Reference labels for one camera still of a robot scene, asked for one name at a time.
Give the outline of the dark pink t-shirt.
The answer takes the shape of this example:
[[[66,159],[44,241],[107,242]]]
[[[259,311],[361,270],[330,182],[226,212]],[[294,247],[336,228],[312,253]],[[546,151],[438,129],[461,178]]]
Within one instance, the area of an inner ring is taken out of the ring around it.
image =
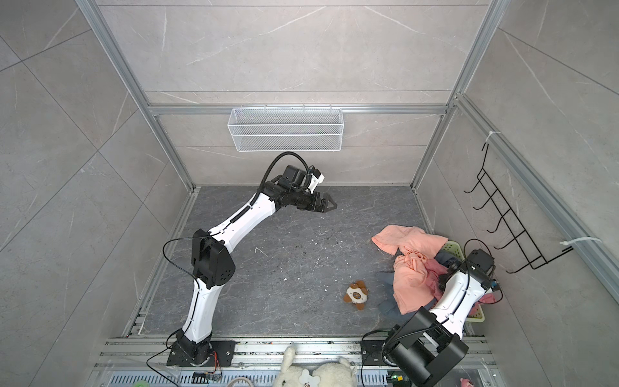
[[[437,303],[430,309],[441,323],[465,320],[482,301],[489,301],[493,293],[493,279],[488,267],[469,259],[455,262],[446,272],[428,269],[425,284]]]

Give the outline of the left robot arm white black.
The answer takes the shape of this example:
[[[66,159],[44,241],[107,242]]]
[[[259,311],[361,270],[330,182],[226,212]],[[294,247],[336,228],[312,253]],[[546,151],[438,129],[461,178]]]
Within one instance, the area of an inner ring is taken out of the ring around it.
[[[301,170],[289,165],[283,174],[264,179],[251,199],[231,217],[208,232],[197,230],[190,238],[193,295],[188,316],[175,333],[172,354],[182,364],[202,366],[214,359],[211,346],[213,318],[219,295],[233,277],[236,266],[231,257],[240,241],[262,221],[281,208],[294,206],[301,211],[325,213],[337,208],[327,194],[316,187],[324,175],[314,166]]]

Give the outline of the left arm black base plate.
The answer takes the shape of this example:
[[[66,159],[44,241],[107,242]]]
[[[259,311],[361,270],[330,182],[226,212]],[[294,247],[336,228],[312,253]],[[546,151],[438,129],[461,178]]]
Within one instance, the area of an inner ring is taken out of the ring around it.
[[[166,361],[167,366],[178,367],[208,367],[231,366],[235,354],[236,342],[233,340],[211,341],[209,343],[192,343],[182,340],[174,343]]]

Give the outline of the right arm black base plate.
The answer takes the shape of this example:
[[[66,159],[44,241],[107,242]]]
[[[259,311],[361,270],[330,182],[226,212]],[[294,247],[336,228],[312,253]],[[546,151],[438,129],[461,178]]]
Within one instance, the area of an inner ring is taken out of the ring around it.
[[[393,363],[383,353],[384,340],[361,340],[359,342],[363,366],[390,366]]]

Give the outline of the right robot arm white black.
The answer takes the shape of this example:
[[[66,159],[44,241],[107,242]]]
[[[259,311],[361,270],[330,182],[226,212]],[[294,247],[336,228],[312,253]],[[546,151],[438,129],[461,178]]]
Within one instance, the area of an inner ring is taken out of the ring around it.
[[[398,367],[414,386],[436,385],[466,356],[464,324],[475,304],[491,293],[494,269],[494,258],[481,249],[451,266],[434,308],[420,308],[391,330],[383,344],[383,361]]]

